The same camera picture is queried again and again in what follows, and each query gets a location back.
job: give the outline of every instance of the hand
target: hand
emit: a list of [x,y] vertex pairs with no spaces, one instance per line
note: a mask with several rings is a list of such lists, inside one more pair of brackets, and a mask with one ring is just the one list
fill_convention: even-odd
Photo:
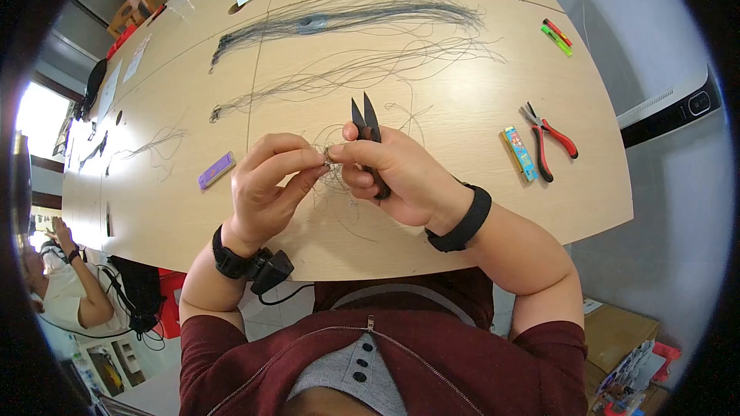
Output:
[[[329,159],[343,163],[342,178],[352,195],[380,206],[396,221],[426,226],[442,236],[466,215],[473,202],[473,190],[460,184],[442,165],[411,137],[380,126],[382,143],[357,140],[357,127],[344,125],[342,136],[349,143],[329,149]],[[388,199],[373,199],[379,188],[371,173],[358,166],[370,166],[391,188]]]
[[54,230],[54,233],[47,233],[47,235],[51,236],[57,243],[59,243],[61,250],[63,250],[65,254],[69,254],[77,249],[75,242],[72,240],[72,231],[69,229],[69,226],[64,223],[64,220],[62,220],[61,217],[51,218],[51,228]]
[[[328,167],[326,157],[301,136],[268,134],[232,172],[234,216],[224,223],[221,241],[236,254],[254,254],[283,231],[295,208]],[[287,185],[278,183],[295,173]]]

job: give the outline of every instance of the button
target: button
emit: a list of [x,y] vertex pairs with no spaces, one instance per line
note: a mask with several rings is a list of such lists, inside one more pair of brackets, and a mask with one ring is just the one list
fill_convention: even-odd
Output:
[[705,91],[701,91],[689,98],[689,112],[694,116],[708,111],[710,107],[712,107],[712,102],[709,100],[709,95]]

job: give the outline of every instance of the purple lighter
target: purple lighter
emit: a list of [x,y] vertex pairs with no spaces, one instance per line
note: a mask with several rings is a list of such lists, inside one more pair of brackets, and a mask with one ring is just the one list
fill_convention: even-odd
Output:
[[208,171],[200,174],[198,178],[198,186],[200,186],[201,190],[205,190],[209,186],[213,185],[214,181],[218,180],[220,176],[224,175],[235,165],[234,153],[230,151],[224,154],[224,157],[208,168]]

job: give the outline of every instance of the black scissors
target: black scissors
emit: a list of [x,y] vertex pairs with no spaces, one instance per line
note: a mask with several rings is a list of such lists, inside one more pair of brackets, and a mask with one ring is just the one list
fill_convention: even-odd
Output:
[[[363,92],[363,101],[365,103],[365,117],[360,114],[360,109],[355,103],[355,99],[352,99],[352,123],[357,127],[357,139],[358,140],[371,140],[372,142],[380,143],[380,129],[377,125],[377,117],[375,116],[375,109],[370,103],[370,98]],[[363,171],[370,172],[375,179],[375,184],[378,186],[380,191],[375,195],[375,199],[386,199],[391,196],[391,189],[385,184],[380,174],[373,168],[364,165]]]

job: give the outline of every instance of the red pliers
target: red pliers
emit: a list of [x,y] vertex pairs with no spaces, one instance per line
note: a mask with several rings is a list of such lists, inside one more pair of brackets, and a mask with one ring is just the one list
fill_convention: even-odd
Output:
[[534,138],[537,140],[537,167],[540,169],[542,178],[549,183],[553,180],[553,174],[550,172],[547,160],[545,160],[545,132],[549,132],[558,142],[562,143],[571,158],[576,159],[578,157],[578,150],[567,136],[553,129],[546,120],[537,117],[530,102],[527,102],[527,106],[521,107],[520,110],[533,124],[532,130],[536,134]]

